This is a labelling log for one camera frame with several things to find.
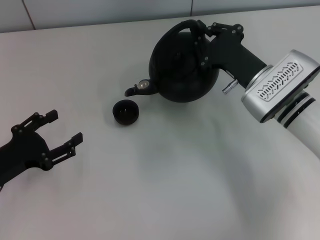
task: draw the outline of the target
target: teapot spout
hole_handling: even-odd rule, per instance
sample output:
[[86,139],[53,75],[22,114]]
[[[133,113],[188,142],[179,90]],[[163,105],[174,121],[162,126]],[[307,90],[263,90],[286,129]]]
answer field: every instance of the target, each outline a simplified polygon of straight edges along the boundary
[[135,84],[134,87],[129,88],[125,91],[124,95],[126,97],[134,95],[152,95],[157,94],[158,88],[155,85],[155,82],[151,79],[141,80],[138,84]]

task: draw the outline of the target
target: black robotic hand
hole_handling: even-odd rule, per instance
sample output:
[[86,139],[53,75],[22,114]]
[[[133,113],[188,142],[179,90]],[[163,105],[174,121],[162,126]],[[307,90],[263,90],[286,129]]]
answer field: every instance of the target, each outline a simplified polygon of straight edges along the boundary
[[76,155],[76,146],[83,142],[81,132],[53,150],[49,150],[46,141],[35,132],[57,119],[56,110],[45,116],[36,112],[23,123],[11,128],[11,141],[0,147],[0,186],[29,168],[48,171],[54,165]]

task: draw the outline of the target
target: black teapot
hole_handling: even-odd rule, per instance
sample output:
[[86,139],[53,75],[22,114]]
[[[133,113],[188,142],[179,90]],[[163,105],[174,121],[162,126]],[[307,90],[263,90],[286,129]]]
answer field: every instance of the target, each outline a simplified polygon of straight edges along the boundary
[[[206,35],[216,37],[210,42]],[[192,102],[211,90],[219,69],[245,88],[266,64],[241,45],[243,38],[240,24],[207,27],[200,20],[183,21],[156,44],[149,61],[150,79],[129,88],[125,96],[159,93],[173,102]]]

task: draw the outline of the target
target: white tabletop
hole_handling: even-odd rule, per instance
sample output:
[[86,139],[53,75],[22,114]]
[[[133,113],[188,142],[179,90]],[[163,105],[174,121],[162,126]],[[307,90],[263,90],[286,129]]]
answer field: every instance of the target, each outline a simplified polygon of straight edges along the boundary
[[[320,6],[193,17],[242,24],[242,44],[266,64],[291,49],[320,61]],[[53,149],[78,132],[77,155],[29,169],[0,193],[1,240],[318,240],[319,160],[275,120],[258,123],[222,93],[134,96],[140,116],[112,107],[148,78],[152,50],[187,18],[0,34],[0,145],[34,112]],[[320,77],[307,91],[320,100]]]

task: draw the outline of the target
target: white table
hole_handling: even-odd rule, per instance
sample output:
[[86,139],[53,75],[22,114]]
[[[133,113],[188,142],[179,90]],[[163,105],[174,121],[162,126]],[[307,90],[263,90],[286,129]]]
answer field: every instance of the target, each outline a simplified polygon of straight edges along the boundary
[[[267,64],[291,49],[320,61],[320,7],[193,17],[242,24]],[[138,121],[113,105],[148,77],[160,37],[187,18],[0,34],[0,144],[34,112],[53,149],[81,131],[77,155],[29,169],[0,193],[1,240],[318,240],[320,162],[275,120],[258,123],[223,95],[230,77],[188,104],[134,96]],[[320,79],[307,91],[320,100]]]

